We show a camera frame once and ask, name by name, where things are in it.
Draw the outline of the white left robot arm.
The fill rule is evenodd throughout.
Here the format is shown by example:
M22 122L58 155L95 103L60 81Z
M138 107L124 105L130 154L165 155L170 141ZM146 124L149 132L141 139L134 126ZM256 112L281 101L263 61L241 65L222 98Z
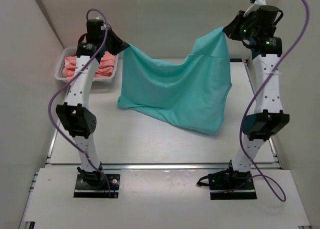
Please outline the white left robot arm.
M79 152L81 166L77 170L80 179L97 190L105 187L107 182L94 144L97 118L89 111L90 90L105 52L117 55L129 45L101 19L87 20L86 29L78 40L69 92L63 104L56 106L55 112Z

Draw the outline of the teal t shirt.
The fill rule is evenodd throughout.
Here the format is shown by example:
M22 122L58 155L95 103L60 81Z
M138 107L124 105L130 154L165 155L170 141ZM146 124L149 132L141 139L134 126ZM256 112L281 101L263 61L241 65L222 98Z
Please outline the teal t shirt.
M224 122L232 87L222 28L198 38L181 63L153 59L131 45L123 53L120 109L172 126L213 135Z

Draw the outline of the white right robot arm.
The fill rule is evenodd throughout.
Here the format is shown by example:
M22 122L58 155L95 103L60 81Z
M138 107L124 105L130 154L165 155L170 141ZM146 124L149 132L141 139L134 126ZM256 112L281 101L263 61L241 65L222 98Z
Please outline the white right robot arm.
M224 184L236 189L251 177L252 161L261 146L290 120L280 99L279 70L276 64L282 55L282 40L275 37L276 25L283 12L276 6L260 5L255 11L239 11L223 28L225 35L251 50L256 76L255 108L245 113L240 126L241 147L225 170Z

